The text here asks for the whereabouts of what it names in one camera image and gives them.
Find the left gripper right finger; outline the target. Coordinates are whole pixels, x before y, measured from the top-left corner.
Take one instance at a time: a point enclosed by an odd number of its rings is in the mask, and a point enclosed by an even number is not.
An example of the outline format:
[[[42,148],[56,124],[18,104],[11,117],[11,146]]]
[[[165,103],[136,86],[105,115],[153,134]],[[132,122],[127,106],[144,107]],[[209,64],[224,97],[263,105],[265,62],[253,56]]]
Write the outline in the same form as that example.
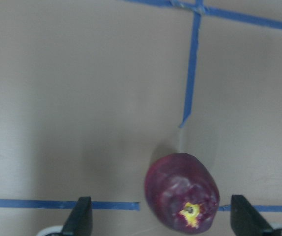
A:
[[[230,226],[236,236],[271,236],[272,226],[243,195],[231,196]]]

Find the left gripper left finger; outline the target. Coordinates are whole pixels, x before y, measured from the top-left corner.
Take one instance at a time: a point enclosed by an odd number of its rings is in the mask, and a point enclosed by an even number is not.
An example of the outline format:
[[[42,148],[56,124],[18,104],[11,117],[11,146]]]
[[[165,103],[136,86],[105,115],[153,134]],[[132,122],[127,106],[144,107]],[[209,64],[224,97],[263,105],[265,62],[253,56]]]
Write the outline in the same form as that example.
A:
[[[80,197],[61,229],[62,236],[90,236],[92,233],[91,197]]]

